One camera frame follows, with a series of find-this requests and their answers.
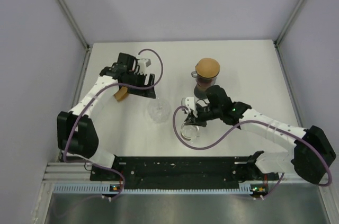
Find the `clear glass flask with coffee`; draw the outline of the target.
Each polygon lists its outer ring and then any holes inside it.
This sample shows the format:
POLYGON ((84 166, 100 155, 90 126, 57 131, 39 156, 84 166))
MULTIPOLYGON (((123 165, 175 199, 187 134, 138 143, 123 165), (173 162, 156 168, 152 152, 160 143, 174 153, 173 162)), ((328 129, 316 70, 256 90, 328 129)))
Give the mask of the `clear glass flask with coffee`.
POLYGON ((200 141, 200 128, 194 125, 182 125, 180 135, 183 140, 193 146, 197 146, 200 141))

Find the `orange coffee filter box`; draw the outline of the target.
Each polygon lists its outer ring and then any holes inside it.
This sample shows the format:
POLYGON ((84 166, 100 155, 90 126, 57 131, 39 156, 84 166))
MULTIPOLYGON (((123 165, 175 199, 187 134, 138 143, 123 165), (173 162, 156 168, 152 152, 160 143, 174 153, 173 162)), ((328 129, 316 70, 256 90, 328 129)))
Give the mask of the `orange coffee filter box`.
POLYGON ((123 101, 127 96, 129 95, 128 93, 128 88, 127 87, 121 87, 115 94, 114 98, 117 102, 123 101))

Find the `dark carafe with red lid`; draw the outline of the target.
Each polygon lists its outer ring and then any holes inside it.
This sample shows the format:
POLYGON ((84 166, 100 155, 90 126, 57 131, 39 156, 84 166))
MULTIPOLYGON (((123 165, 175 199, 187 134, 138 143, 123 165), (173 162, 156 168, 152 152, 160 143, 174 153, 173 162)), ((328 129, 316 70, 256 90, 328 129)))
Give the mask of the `dark carafe with red lid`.
POLYGON ((206 90, 212 86, 213 83, 211 80, 197 80, 197 83, 194 88, 194 95, 200 99, 206 99, 206 90))

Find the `grey transparent dripper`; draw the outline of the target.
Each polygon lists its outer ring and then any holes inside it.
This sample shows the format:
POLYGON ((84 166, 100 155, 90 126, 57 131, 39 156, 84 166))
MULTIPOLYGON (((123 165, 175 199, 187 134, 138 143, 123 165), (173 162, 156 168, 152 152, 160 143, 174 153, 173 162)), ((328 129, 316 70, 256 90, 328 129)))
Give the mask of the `grey transparent dripper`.
POLYGON ((217 76, 209 77, 209 76, 203 76, 200 75, 197 71, 193 71, 191 73, 191 76, 195 79, 196 84, 203 88, 208 88, 210 86, 213 86, 216 83, 217 76))

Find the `brown paper coffee filter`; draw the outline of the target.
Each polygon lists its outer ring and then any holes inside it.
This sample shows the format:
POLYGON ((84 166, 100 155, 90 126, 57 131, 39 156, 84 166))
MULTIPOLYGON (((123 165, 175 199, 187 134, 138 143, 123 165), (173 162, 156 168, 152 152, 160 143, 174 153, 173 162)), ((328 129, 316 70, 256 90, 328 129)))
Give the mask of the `brown paper coffee filter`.
POLYGON ((202 58, 195 66, 200 75, 214 77, 220 72, 220 64, 212 58, 202 58))

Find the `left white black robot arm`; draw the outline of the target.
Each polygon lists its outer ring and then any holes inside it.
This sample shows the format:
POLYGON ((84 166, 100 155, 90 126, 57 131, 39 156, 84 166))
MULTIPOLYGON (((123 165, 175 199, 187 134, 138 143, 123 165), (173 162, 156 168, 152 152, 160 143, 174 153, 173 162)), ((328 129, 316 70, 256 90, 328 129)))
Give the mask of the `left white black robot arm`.
POLYGON ((154 74, 147 74, 151 65, 149 58, 137 58, 127 53, 119 53, 112 66, 104 67, 93 87, 70 111, 61 111, 57 116, 57 143, 63 152, 79 157, 84 162, 102 166, 102 174, 109 180, 116 179, 120 167, 114 163, 115 155, 100 143, 94 119, 106 103, 115 97, 122 99, 126 94, 156 98, 154 74))

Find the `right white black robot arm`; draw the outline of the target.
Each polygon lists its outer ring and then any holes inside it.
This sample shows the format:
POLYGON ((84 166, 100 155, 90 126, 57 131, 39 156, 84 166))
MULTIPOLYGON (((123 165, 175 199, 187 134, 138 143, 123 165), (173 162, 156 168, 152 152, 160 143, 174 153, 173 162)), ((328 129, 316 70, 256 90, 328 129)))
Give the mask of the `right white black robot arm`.
POLYGON ((204 106, 193 97, 182 99, 182 109, 188 115, 184 125, 206 127, 208 121, 219 119, 231 130, 251 132, 284 149, 278 153, 261 151, 247 166, 251 178, 257 180, 267 173, 290 173, 311 184, 331 185, 329 168, 336 153, 321 128, 295 127, 269 118, 246 103, 232 101, 219 85, 209 87, 206 96, 208 103, 204 106))

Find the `clear glass dripper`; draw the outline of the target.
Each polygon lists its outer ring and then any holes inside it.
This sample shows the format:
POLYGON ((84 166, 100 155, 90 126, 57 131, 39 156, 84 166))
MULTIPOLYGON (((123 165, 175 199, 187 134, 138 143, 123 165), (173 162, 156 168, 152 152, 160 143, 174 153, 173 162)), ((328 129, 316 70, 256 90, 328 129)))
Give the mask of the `clear glass dripper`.
POLYGON ((153 122, 161 124, 168 120, 171 107, 169 102, 164 98, 157 98, 149 102, 147 112, 153 122))

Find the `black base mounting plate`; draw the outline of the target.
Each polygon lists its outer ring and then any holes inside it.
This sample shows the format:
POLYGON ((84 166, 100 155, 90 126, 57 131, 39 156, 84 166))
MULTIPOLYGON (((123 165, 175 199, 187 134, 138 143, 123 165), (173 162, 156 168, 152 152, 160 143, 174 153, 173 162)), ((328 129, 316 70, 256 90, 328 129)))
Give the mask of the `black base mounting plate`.
POLYGON ((248 157, 117 157, 116 172, 92 168, 91 181, 122 182, 126 189, 237 189, 240 182, 276 181, 248 157))

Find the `left aluminium frame post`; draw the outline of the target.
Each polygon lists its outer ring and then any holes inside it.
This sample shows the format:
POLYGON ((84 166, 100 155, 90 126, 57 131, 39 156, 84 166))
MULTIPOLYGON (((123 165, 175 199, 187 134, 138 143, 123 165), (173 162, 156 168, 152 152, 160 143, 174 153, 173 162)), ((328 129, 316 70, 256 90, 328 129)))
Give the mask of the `left aluminium frame post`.
POLYGON ((72 29, 73 33, 75 34, 78 41, 81 43, 84 50, 88 50, 90 48, 90 44, 87 42, 86 38, 84 37, 78 23, 76 22, 69 6, 67 5, 65 0, 55 0, 58 4, 62 14, 66 18, 68 25, 72 29))

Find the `aluminium frame post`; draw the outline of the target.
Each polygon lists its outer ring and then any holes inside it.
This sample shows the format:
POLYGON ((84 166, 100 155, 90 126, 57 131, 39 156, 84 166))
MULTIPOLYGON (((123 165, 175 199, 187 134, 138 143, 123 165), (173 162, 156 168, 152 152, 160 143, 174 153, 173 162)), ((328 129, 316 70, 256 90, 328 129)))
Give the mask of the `aluminium frame post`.
POLYGON ((291 27, 294 25, 296 19, 298 18, 299 14, 301 13, 303 7, 306 5, 308 0, 297 0, 297 3, 293 7, 287 21, 283 25, 278 37, 274 40, 274 46, 278 48, 280 44, 286 38, 288 32, 290 31, 291 27))
POLYGON ((78 41, 81 43, 84 50, 88 50, 90 48, 90 44, 87 42, 86 38, 84 37, 78 23, 76 22, 69 6, 67 5, 65 0, 55 0, 58 4, 62 14, 66 18, 68 25, 72 29, 73 33, 75 34, 78 41))

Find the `right aluminium frame post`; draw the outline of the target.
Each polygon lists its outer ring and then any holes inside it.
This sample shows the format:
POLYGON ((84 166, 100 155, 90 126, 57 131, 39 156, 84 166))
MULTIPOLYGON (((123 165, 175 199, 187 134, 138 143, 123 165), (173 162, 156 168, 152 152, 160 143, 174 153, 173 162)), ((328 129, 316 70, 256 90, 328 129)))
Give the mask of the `right aluminium frame post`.
POLYGON ((298 18, 299 14, 301 13, 303 7, 306 5, 308 0, 297 0, 297 3, 293 7, 287 21, 283 25, 278 37, 274 40, 274 46, 278 48, 280 44, 286 38, 288 32, 290 31, 291 27, 294 25, 296 19, 298 18))

